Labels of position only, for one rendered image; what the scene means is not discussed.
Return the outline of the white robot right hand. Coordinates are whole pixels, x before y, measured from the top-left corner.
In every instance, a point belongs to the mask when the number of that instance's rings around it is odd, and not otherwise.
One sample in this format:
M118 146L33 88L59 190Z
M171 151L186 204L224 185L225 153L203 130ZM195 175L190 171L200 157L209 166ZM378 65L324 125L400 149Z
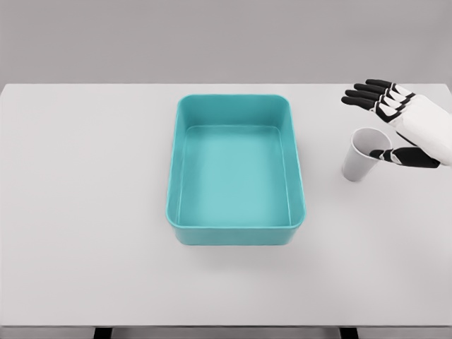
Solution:
M398 83L367 79L346 90L341 102L374 113L410 144L385 150L374 146L370 157L404 167L452 168L452 114L428 97Z

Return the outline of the white paper cup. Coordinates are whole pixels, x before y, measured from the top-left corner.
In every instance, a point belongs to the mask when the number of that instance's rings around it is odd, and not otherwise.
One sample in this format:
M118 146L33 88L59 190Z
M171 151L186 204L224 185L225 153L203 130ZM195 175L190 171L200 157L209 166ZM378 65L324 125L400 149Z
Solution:
M350 138L350 147L345 157L342 174L351 182L360 182L375 167L378 160L370 156L373 150L392 148L389 137L375 128L355 130Z

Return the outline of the teal plastic basket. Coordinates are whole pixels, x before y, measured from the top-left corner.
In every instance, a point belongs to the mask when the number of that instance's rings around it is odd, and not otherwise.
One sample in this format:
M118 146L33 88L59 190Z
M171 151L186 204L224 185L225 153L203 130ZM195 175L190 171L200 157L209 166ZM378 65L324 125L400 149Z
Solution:
M178 102L166 217L182 244L285 245L306 214L285 97L191 94Z

